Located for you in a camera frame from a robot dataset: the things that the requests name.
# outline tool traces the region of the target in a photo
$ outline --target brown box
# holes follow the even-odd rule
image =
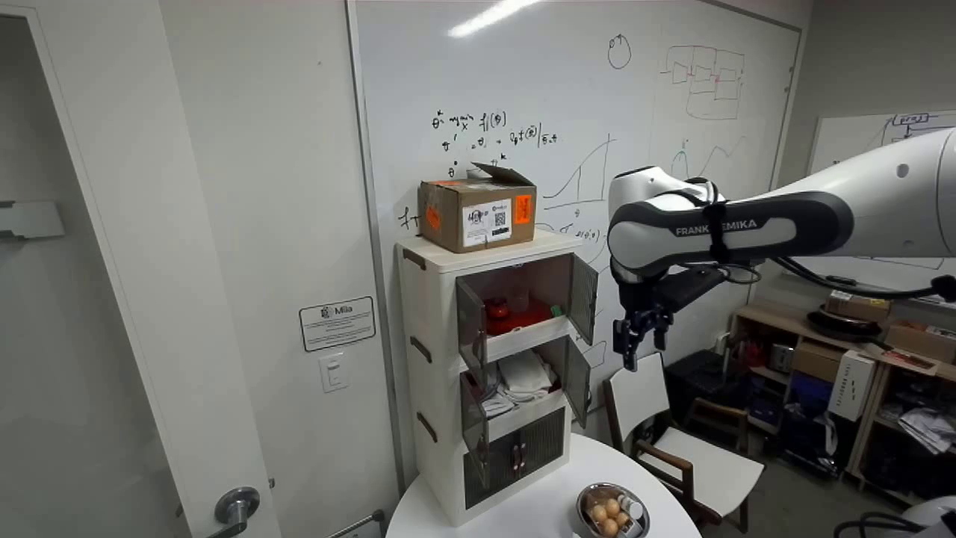
[[[832,383],[838,371],[838,356],[841,348],[801,341],[795,353],[795,371]]]
[[[849,296],[849,293],[831,293],[824,310],[837,315],[852,315],[864,321],[880,321],[888,318],[892,301],[888,299],[865,299],[865,296]]]
[[[480,251],[534,238],[534,181],[508,168],[478,168],[489,180],[420,181],[420,235],[447,251]]]
[[[956,335],[943,335],[921,321],[892,321],[888,329],[888,344],[915,356],[956,362]]]

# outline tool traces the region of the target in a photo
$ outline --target whiteboard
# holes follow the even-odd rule
[[[865,150],[952,124],[956,109],[824,115],[816,124],[809,169],[824,169]],[[956,272],[956,259],[950,256],[806,256],[801,262],[821,274],[838,274],[883,289],[915,289],[927,286],[934,274]]]
[[[398,296],[395,241],[417,226],[420,180],[467,177],[468,160],[516,168],[537,181],[537,226],[582,238],[602,272],[589,359],[616,362],[608,180],[662,165],[732,197],[764,190],[801,33],[698,0],[546,0],[472,38],[446,35],[480,5],[353,2],[383,296]],[[732,286],[686,308],[671,348],[714,344],[744,296]]]

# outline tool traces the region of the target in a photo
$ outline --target white table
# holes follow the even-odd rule
[[[579,434],[570,435],[567,462],[464,526],[450,526],[426,483],[416,477],[399,495],[386,538],[573,538],[576,493],[595,480],[622,483],[644,502],[652,514],[649,538],[698,538],[680,502],[649,468]]]

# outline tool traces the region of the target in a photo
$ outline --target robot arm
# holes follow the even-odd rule
[[[605,247],[625,305],[616,353],[634,368],[644,332],[662,345],[671,313],[734,268],[816,253],[952,256],[956,127],[732,203],[704,180],[638,168],[611,180],[608,214]]]

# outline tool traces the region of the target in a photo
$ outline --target chair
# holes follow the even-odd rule
[[[747,495],[764,465],[670,425],[659,353],[638,359],[635,371],[611,374],[605,393],[611,441],[625,453],[671,486],[698,523],[720,523],[737,510],[737,526],[747,532]],[[734,449],[740,450],[747,411],[698,398],[686,425],[707,434],[734,434]]]

